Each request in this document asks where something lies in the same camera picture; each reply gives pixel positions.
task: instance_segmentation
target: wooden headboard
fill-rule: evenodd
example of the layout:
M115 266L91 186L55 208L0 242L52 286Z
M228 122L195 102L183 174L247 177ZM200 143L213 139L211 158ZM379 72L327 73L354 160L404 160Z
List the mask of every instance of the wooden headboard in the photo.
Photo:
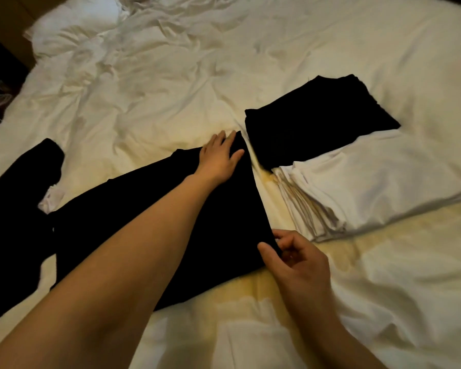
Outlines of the wooden headboard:
M26 67L34 66L31 43L23 32L65 0L0 0L0 43Z

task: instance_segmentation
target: folded clothing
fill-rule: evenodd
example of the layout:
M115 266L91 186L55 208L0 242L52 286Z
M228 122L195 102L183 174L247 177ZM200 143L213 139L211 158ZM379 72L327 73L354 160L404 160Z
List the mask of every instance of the folded clothing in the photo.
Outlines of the folded clothing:
M184 302L264 264L257 245L274 246L273 233L255 185L246 143L238 132L231 152L246 150L234 174L205 201L185 254L156 310ZM98 246L198 167L200 148L108 180L50 214L58 246L57 283Z
M297 229L321 241L461 200L461 181L414 136L388 130L275 170Z
M0 316L37 289L41 263L55 253L53 227L38 203L60 180L63 158L45 139L0 177Z
M269 171L400 127L354 75L316 76L269 105L246 110L245 122L256 157Z

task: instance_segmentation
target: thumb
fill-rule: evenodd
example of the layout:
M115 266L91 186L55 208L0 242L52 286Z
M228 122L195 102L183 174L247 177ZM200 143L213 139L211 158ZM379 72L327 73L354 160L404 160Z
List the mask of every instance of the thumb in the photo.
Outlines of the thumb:
M278 256L268 243L258 243L258 250L265 266L277 281L285 277L291 271L290 267L280 259L280 256Z
M239 149L236 151L232 156L230 157L230 162L232 163L232 166L235 168L238 161L241 159L241 157L244 155L244 149Z

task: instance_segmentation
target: person's left hand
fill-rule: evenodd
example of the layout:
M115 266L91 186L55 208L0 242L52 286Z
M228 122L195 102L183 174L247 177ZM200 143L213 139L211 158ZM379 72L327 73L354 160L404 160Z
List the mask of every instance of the person's left hand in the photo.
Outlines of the person's left hand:
M229 157L235 131L232 131L226 139L225 136L226 133L221 131L218 135L213 135L210 141L202 147L200 163L195 172L195 175L210 179L215 186L232 176L238 161L244 155L244 150L240 149Z

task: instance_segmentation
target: wrinkled bedding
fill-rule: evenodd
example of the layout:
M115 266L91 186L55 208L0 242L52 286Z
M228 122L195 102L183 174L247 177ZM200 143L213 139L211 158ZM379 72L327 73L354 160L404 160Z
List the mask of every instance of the wrinkled bedding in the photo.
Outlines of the wrinkled bedding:
M442 0L115 4L114 23L89 26L89 18L78 18L46 40L33 36L38 63L0 125L0 175L45 137L65 151L55 208L177 148L201 146L221 129L244 131L245 109L316 75L355 74L461 178L461 6ZM48 49L52 41L58 49ZM311 142L319 137L311 134ZM253 163L271 226L293 229L272 176ZM319 247L330 259L343 323L387 366L461 368L461 203ZM37 292L0 318L0 341L54 281L52 257L43 263ZM319 363L263 269L154 313L132 367L183 366Z

